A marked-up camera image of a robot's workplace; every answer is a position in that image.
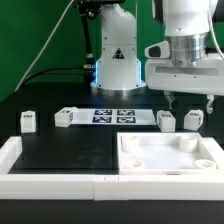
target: white block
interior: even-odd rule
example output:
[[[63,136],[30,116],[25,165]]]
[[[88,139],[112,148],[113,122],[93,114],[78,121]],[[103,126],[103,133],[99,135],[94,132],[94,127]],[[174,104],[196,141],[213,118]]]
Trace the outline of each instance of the white block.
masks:
[[[74,119],[77,107],[65,107],[54,115],[55,126],[67,128]]]
[[[157,112],[157,125],[162,132],[175,132],[176,119],[169,111]]]
[[[197,131],[203,124],[204,113],[201,110],[191,110],[184,117],[184,129]]]
[[[22,133],[36,132],[36,114],[34,111],[22,112],[20,118]]]

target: white cylinder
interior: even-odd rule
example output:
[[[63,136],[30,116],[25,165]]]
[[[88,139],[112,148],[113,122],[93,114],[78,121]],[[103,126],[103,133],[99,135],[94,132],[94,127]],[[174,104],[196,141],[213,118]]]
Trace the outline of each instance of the white cylinder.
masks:
[[[198,138],[195,135],[180,136],[180,150],[183,152],[196,152],[198,145]]]
[[[139,150],[139,138],[136,136],[122,136],[122,150],[136,153]]]
[[[165,35],[190,36],[209,31],[210,0],[163,0]]]
[[[195,162],[195,165],[198,169],[206,169],[206,170],[216,169],[216,163],[207,159],[199,159]]]

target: white tray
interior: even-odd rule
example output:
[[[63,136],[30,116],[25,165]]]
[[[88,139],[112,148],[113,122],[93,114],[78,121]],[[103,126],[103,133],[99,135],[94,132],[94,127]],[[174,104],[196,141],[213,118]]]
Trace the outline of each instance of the white tray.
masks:
[[[147,164],[141,170],[123,169],[125,154],[121,151],[121,137],[137,135],[140,145],[157,154],[158,164]],[[120,175],[26,175],[8,174],[22,152],[20,137],[11,137],[0,149],[0,199],[63,199],[63,200],[224,200],[224,152],[212,138],[199,137],[199,152],[187,156],[188,169],[182,169],[185,156],[173,153],[182,134],[119,133],[118,154]],[[215,170],[199,170],[192,167],[198,158],[206,158],[217,164]]]
[[[197,150],[181,151],[181,136],[196,138]],[[130,150],[125,150],[129,143],[124,141],[129,141]],[[224,168],[223,150],[214,139],[203,139],[198,133],[118,133],[118,158],[121,175],[222,174]],[[202,159],[215,163],[217,169],[198,169],[195,162]]]

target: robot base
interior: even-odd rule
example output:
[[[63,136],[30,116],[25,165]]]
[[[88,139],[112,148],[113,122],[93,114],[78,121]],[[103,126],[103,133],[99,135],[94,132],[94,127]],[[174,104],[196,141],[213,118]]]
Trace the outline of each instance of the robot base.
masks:
[[[115,90],[115,89],[104,89],[97,86],[95,83],[91,83],[91,92],[104,96],[117,96],[117,97],[129,97],[138,94],[143,94],[146,91],[146,83],[142,81],[141,85],[135,89],[124,89],[124,90]]]

